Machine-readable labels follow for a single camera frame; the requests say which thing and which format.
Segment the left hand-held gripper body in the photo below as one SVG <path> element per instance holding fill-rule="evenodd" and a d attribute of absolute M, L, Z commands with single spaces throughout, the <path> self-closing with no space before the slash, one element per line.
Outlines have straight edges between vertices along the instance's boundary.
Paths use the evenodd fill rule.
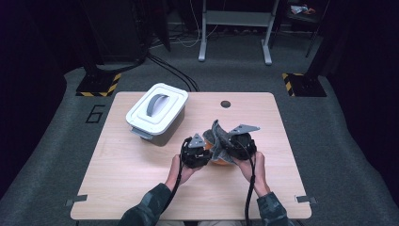
<path fill-rule="evenodd" d="M 181 160 L 190 169 L 200 168 L 208 164 L 209 161 L 203 159 L 206 154 L 205 141 L 199 134 L 188 137 L 184 140 L 181 147 Z"/>

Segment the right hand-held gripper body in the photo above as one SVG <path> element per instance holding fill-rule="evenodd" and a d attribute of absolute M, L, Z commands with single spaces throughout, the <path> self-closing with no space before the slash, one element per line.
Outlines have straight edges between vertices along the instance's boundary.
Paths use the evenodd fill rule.
<path fill-rule="evenodd" d="M 258 126 L 240 124 L 228 135 L 231 144 L 226 148 L 227 154 L 239 160 L 249 160 L 257 152 L 257 146 L 250 132 L 258 131 Z"/>

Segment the grey fluffy towel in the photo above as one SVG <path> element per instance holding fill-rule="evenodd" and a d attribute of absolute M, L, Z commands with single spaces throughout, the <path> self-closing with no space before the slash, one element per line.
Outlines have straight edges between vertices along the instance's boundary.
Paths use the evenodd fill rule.
<path fill-rule="evenodd" d="M 202 136 L 206 142 L 212 145 L 209 149 L 213 153 L 212 161 L 222 160 L 228 164 L 234 163 L 232 157 L 227 152 L 229 148 L 233 147 L 230 142 L 231 135 L 220 126 L 218 120 L 215 120 L 212 127 L 206 130 Z"/>

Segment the orange plush toy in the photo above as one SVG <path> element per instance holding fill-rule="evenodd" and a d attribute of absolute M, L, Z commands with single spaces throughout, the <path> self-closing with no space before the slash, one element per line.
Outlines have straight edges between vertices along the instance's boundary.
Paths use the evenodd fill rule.
<path fill-rule="evenodd" d="M 228 155 L 226 148 L 224 148 L 220 142 L 205 140 L 205 149 L 209 149 L 211 151 L 212 163 L 221 166 L 234 163 L 232 158 Z"/>

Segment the brown translucent storage box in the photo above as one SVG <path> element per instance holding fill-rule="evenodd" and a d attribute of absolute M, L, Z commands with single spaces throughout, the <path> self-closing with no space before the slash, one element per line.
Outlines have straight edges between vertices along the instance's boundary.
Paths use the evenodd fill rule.
<path fill-rule="evenodd" d="M 150 133 L 144 132 L 140 129 L 133 127 L 131 132 L 135 135 L 138 135 L 140 138 L 152 143 L 153 145 L 163 147 L 165 146 L 174 133 L 177 131 L 178 127 L 184 120 L 185 108 L 178 114 L 178 116 L 173 120 L 172 124 L 168 127 L 168 129 L 160 135 L 151 135 Z"/>

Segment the white lid with grey handle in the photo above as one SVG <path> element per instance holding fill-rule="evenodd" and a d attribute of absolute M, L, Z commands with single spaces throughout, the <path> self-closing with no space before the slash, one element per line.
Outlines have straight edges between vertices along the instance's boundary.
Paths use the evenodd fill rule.
<path fill-rule="evenodd" d="M 185 107 L 188 92 L 164 83 L 153 85 L 128 111 L 126 121 L 152 136 L 167 131 Z"/>

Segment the person's left hand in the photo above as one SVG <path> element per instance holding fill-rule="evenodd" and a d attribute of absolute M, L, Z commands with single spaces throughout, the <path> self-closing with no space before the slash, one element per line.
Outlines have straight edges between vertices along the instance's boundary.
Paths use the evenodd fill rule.
<path fill-rule="evenodd" d="M 190 169 L 186 166 L 180 166 L 181 159 L 178 154 L 175 154 L 171 161 L 170 170 L 168 177 L 165 181 L 165 185 L 170 191 L 176 186 L 178 178 L 181 178 L 180 184 L 184 184 L 195 172 L 199 171 L 200 168 Z"/>

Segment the person's right hand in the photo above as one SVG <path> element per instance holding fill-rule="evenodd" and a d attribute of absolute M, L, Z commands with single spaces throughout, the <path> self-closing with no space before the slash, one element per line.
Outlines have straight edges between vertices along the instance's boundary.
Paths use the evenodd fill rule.
<path fill-rule="evenodd" d="M 264 155 L 256 152 L 249 160 L 239 160 L 234 158 L 234 163 L 241 170 L 243 176 L 250 181 L 251 176 L 254 175 L 254 190 L 258 197 L 263 197 L 271 192 L 270 187 L 266 182 Z"/>

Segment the black striped stand base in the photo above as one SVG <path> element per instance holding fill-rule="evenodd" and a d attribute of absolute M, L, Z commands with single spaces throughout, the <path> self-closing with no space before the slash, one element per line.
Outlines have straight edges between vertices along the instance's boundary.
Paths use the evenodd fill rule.
<path fill-rule="evenodd" d="M 97 77 L 85 76 L 76 89 L 76 96 L 107 97 L 111 96 L 120 81 L 121 74 L 105 74 Z"/>
<path fill-rule="evenodd" d="M 310 79 L 302 73 L 284 73 L 285 87 L 291 97 L 326 97 L 318 79 Z"/>

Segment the black cart with clutter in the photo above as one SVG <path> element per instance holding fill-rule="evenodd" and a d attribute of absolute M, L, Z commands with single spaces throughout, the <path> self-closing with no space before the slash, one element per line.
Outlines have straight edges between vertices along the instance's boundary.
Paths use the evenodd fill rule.
<path fill-rule="evenodd" d="M 322 23 L 330 0 L 285 0 L 281 18 L 294 31 L 315 31 Z"/>

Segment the dark cabinet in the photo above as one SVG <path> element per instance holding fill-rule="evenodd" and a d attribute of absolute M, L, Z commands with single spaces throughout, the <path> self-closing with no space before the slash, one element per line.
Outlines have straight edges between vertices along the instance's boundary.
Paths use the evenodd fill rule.
<path fill-rule="evenodd" d="M 82 0 L 104 63 L 138 63 L 145 45 L 134 0 Z"/>

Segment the white metal desk frame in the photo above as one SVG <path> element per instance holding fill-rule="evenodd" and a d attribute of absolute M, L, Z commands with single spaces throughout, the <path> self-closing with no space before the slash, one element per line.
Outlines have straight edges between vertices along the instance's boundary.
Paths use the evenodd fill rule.
<path fill-rule="evenodd" d="M 270 66 L 272 58 L 269 50 L 269 40 L 276 19 L 278 5 L 279 0 L 274 0 L 270 12 L 225 11 L 208 9 L 207 0 L 203 0 L 199 62 L 203 62 L 206 58 L 208 25 L 238 25 L 266 28 L 265 37 L 261 40 L 261 46 L 263 48 L 264 63 Z"/>

